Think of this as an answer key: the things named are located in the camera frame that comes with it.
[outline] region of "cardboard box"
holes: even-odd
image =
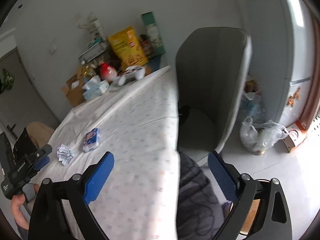
[[[83,97],[83,93],[85,92],[85,90],[82,89],[85,82],[83,76],[80,73],[81,72],[78,68],[77,74],[66,82],[66,86],[61,88],[72,107],[76,107],[85,101]],[[73,82],[76,82],[77,80],[79,80],[80,82],[79,85],[76,88],[71,89],[71,84]]]
[[[285,146],[292,152],[300,143],[302,143],[307,137],[307,131],[303,128],[299,121],[296,121],[294,124],[290,125],[287,128],[289,136],[282,139]]]

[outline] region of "white tiled floor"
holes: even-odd
[[[303,235],[320,209],[319,145],[320,137],[313,134],[292,153],[279,141],[263,155],[251,155],[241,145],[236,125],[221,152],[224,161],[233,164],[240,173],[248,173],[254,179],[280,180],[289,206],[293,240]],[[224,203],[225,197],[210,170],[206,167],[203,170],[220,203]]]

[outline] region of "yellow bag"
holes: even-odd
[[[127,67],[133,65],[142,66],[148,63],[148,59],[144,55],[139,40],[131,26],[109,37],[109,41],[113,51]]]

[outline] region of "chair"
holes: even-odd
[[[199,166],[220,153],[233,129],[251,55],[249,34],[230,27],[197,29],[177,53],[179,108],[187,115],[178,147]]]

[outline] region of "game controller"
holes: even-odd
[[[136,80],[140,80],[144,78],[146,75],[146,69],[144,67],[135,65],[126,68],[124,74],[114,79],[114,82],[118,84],[118,86],[123,86],[126,81],[130,78],[135,78]]]

